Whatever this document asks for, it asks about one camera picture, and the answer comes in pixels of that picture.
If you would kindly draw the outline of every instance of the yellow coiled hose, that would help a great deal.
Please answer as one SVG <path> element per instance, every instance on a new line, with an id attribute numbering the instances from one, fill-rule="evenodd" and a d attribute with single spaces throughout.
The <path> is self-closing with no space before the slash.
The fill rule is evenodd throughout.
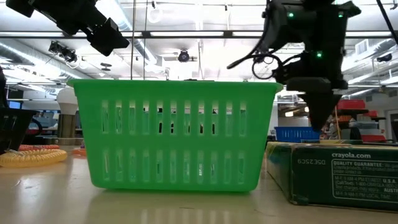
<path id="1" fill-rule="evenodd" d="M 40 149 L 24 152 L 7 152 L 0 156 L 0 166 L 8 168 L 36 167 L 53 164 L 67 158 L 67 152 L 59 149 Z"/>

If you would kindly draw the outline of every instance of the blue plastic crate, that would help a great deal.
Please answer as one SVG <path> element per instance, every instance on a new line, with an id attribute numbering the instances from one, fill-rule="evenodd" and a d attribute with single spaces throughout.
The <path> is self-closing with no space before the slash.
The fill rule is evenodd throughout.
<path id="1" fill-rule="evenodd" d="M 276 139 L 280 142 L 301 142 L 301 140 L 317 140 L 320 132 L 312 127 L 275 127 Z"/>

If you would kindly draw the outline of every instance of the box label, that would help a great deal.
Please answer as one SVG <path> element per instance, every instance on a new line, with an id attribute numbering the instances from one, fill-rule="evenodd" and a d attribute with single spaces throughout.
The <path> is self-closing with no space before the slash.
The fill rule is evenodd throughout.
<path id="1" fill-rule="evenodd" d="M 398 203 L 398 162 L 333 159 L 334 198 Z"/>

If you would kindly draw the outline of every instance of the person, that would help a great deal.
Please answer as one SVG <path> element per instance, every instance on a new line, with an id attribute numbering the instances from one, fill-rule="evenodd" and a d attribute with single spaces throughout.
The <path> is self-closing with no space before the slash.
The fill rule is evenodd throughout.
<path id="1" fill-rule="evenodd" d="M 0 66 L 0 108 L 8 108 L 7 98 L 6 98 L 6 76 L 2 72 Z"/>

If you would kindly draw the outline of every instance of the green plastic basket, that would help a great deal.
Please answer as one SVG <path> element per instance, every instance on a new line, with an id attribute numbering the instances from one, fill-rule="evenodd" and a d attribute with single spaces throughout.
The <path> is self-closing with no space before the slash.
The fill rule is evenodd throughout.
<path id="1" fill-rule="evenodd" d="M 107 189 L 250 191 L 277 83 L 72 80 L 91 181 Z"/>

